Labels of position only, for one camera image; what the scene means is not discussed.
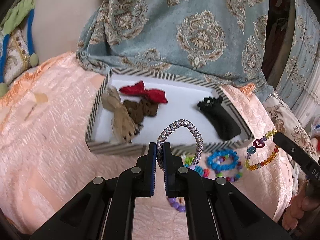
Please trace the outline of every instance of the red hair bow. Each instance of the red hair bow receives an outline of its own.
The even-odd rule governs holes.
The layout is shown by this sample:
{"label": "red hair bow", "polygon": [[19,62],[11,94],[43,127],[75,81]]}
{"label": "red hair bow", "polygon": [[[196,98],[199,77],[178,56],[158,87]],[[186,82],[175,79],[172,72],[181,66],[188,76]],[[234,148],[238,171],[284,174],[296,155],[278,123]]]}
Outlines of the red hair bow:
{"label": "red hair bow", "polygon": [[144,89],[144,83],[142,80],[133,86],[122,87],[119,91],[130,96],[142,96],[157,104],[166,104],[168,102],[167,99],[165,99],[164,91],[159,89]]}

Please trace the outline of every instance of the white curtain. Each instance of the white curtain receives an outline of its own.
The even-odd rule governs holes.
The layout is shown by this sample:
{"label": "white curtain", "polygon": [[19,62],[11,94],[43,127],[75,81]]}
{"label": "white curtain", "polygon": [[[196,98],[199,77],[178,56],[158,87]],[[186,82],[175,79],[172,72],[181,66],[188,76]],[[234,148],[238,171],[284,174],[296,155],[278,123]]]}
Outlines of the white curtain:
{"label": "white curtain", "polygon": [[320,114],[320,46],[317,57],[301,96],[292,108],[292,112],[305,127],[310,119]]}

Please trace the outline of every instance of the black hair accessory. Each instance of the black hair accessory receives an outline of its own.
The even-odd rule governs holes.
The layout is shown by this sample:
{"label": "black hair accessory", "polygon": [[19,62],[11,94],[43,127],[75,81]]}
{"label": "black hair accessory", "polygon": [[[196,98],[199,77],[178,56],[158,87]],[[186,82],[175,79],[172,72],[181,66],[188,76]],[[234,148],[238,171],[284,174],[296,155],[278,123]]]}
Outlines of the black hair accessory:
{"label": "black hair accessory", "polygon": [[228,112],[221,106],[223,98],[204,98],[198,103],[202,114],[210,121],[216,129],[219,137],[228,141],[241,133],[241,129]]}

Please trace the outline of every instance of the glittery elastic loop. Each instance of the glittery elastic loop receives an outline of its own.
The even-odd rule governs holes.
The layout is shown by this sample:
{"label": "glittery elastic loop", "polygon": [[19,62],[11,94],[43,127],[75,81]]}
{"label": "glittery elastic loop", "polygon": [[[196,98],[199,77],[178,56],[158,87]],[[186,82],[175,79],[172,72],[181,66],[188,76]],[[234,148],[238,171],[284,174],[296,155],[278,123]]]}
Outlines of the glittery elastic loop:
{"label": "glittery elastic loop", "polygon": [[163,170],[163,143],[167,139],[167,137],[177,130],[179,127],[185,126],[189,129],[189,131],[192,133],[192,135],[196,139],[196,155],[193,158],[193,161],[191,164],[197,165],[199,163],[201,154],[202,154],[202,149],[203,149],[203,141],[201,134],[199,133],[198,129],[188,120],[185,119],[180,119],[178,121],[173,122],[170,124],[164,131],[160,134],[158,141],[157,141],[157,161],[159,164],[159,167]]}

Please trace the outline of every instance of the silver screw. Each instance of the silver screw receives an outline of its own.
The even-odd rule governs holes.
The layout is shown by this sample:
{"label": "silver screw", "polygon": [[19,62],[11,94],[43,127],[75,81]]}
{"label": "silver screw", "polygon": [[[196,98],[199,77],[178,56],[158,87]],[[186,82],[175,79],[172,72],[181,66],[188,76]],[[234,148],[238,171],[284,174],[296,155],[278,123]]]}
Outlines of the silver screw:
{"label": "silver screw", "polygon": [[218,177],[218,178],[216,178],[216,181],[220,185],[224,185],[227,183],[227,180],[224,177]]}
{"label": "silver screw", "polygon": [[187,168],[187,167],[180,167],[180,168],[178,169],[178,171],[179,171],[180,173],[187,173],[187,172],[188,172],[188,168]]}
{"label": "silver screw", "polygon": [[94,184],[99,185],[103,182],[103,178],[101,177],[95,177],[92,181]]}
{"label": "silver screw", "polygon": [[140,172],[141,172],[141,169],[140,169],[139,167],[133,167],[133,168],[131,169],[131,172],[132,172],[132,173],[140,173]]}

